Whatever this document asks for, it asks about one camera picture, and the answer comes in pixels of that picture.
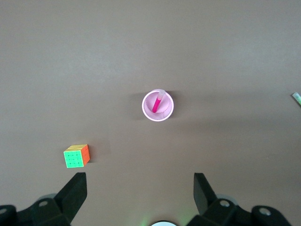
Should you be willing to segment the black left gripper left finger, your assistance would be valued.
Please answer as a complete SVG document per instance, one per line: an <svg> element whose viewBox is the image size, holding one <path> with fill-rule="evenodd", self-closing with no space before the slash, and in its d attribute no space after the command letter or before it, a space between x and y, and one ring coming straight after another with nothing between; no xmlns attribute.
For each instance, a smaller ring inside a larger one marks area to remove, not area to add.
<svg viewBox="0 0 301 226"><path fill-rule="evenodd" d="M70 226L87 197L85 172L76 173L53 197L43 198L17 213L19 226Z"/></svg>

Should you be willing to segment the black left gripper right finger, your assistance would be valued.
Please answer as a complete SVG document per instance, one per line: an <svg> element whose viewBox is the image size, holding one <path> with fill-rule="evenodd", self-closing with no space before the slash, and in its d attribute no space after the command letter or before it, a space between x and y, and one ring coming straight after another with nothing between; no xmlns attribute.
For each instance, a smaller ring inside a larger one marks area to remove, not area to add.
<svg viewBox="0 0 301 226"><path fill-rule="evenodd" d="M218 198L203 173L195 173L193 196L198 214L189 226L251 226L251 214L227 198Z"/></svg>

